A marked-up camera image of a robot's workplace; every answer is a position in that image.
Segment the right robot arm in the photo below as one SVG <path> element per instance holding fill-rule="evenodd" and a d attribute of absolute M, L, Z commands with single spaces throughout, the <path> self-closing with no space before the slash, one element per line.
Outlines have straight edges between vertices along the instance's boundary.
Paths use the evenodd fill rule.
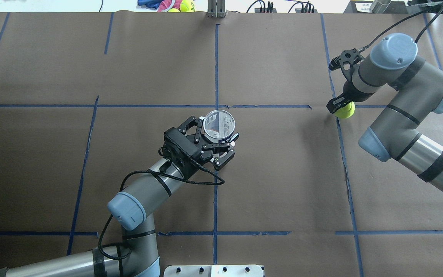
<path fill-rule="evenodd" d="M 351 102 L 363 102 L 384 85 L 397 93 L 359 139 L 359 146 L 376 159 L 394 159 L 421 180 L 443 192 L 443 146 L 417 127 L 430 114 L 443 113 L 443 70 L 417 54 L 414 40 L 392 33 L 373 47 L 344 50 L 328 65 L 346 78 L 343 93 L 326 107 L 336 114 Z"/>

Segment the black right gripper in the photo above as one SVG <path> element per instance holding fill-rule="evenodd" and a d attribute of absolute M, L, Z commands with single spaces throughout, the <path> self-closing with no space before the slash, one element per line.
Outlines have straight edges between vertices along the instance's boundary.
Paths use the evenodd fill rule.
<path fill-rule="evenodd" d="M 358 72 L 358 68 L 358 65 L 352 65 L 349 69 L 346 69 L 345 65 L 341 67 L 341 71 L 346 79 L 346 82 L 343 85 L 343 93 L 328 101 L 326 108 L 330 113 L 336 113 L 339 109 L 344 108 L 351 102 L 364 101 L 364 92 L 358 90 L 352 83 L 352 75 L 355 72 Z"/>

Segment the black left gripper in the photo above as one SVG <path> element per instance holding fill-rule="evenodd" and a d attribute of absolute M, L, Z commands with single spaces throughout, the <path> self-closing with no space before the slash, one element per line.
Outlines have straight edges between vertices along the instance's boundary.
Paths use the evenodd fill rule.
<path fill-rule="evenodd" d="M 216 171 L 221 170 L 235 156 L 235 141 L 239 133 L 235 133 L 223 142 L 213 142 L 202 134 L 204 118 L 189 117 L 177 128 L 169 128 L 164 133 L 162 156 L 174 162 L 179 168 L 192 169 L 196 164 L 205 165 L 210 162 Z M 194 138 L 186 137 L 190 128 L 195 127 Z M 196 144 L 202 144 L 202 150 Z"/>

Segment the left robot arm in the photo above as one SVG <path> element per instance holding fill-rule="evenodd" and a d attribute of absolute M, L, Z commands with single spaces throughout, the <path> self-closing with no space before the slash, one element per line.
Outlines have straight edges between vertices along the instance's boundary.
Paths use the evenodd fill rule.
<path fill-rule="evenodd" d="M 158 246 L 153 213 L 182 184 L 222 185 L 205 167 L 221 170 L 235 156 L 235 119 L 223 110 L 189 117 L 164 133 L 160 160 L 147 170 L 129 173 L 108 203 L 110 212 L 97 247 L 80 254 L 0 269 L 0 277 L 158 277 Z M 218 182 L 192 181 L 197 171 Z"/>

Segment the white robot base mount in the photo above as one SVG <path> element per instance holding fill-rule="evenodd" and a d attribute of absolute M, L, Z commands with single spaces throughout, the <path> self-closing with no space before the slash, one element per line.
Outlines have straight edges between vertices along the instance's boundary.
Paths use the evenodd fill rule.
<path fill-rule="evenodd" d="M 168 266 L 164 277 L 265 277 L 263 266 L 241 265 L 186 265 Z"/>

